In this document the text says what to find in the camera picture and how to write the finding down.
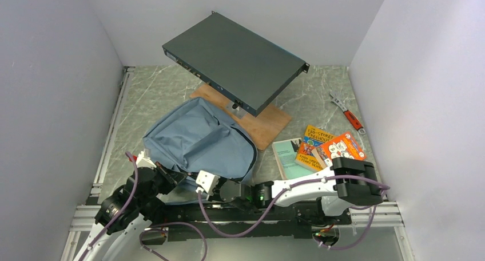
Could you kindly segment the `blue student backpack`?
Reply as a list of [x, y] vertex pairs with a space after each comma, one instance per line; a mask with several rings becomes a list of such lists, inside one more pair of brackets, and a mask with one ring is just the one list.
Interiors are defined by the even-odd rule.
[[188, 100], [167, 113], [142, 140], [152, 161], [175, 172], [191, 173], [180, 185], [190, 191], [196, 189], [200, 171], [248, 183], [258, 157], [249, 133], [202, 97]]

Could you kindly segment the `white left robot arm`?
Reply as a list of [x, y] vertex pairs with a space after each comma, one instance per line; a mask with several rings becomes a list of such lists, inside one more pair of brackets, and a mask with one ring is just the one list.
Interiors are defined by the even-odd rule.
[[167, 207], [158, 195], [167, 195], [192, 176], [192, 173], [185, 171], [167, 169], [160, 163], [153, 168], [135, 166], [126, 183], [102, 202], [94, 218], [94, 227], [100, 230], [83, 245], [75, 260], [93, 260], [99, 255], [95, 252], [101, 249], [102, 238], [111, 238], [133, 227], [137, 218], [151, 227], [160, 225], [165, 221]]

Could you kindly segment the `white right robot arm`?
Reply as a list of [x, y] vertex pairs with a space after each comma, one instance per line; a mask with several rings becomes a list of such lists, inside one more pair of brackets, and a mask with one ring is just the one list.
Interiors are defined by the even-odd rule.
[[243, 210], [290, 207], [316, 200], [316, 219], [328, 224], [346, 209], [378, 205], [389, 186], [377, 180], [372, 163], [344, 157], [332, 166], [303, 177], [246, 185], [219, 178], [210, 200], [229, 203]]

